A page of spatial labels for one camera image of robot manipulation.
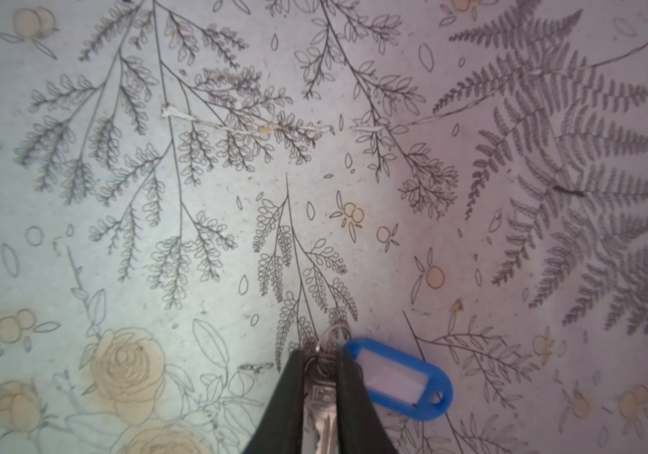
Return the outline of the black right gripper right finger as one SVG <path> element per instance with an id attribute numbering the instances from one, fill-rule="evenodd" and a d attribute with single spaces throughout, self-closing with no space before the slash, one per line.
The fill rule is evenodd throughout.
<path id="1" fill-rule="evenodd" d="M 365 388 L 350 352 L 336 355 L 336 410 L 339 452 L 397 454 Z"/>

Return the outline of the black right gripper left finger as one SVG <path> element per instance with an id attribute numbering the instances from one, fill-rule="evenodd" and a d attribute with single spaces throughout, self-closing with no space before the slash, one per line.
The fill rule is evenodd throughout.
<path id="1" fill-rule="evenodd" d="M 244 454 L 301 453 L 305 359 L 305 353 L 301 350 L 295 350 L 290 355 L 263 419 L 244 449 Z"/>

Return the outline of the key with blue tag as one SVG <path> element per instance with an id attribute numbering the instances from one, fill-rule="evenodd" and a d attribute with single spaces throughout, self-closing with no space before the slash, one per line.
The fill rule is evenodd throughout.
<path id="1" fill-rule="evenodd" d="M 360 368 L 373 407 L 416 422 L 446 414 L 452 381 L 439 367 L 376 340 L 352 338 L 348 325 L 333 325 L 305 362 L 304 415 L 316 430 L 316 453 L 340 453 L 336 410 L 336 355 L 345 349 Z"/>

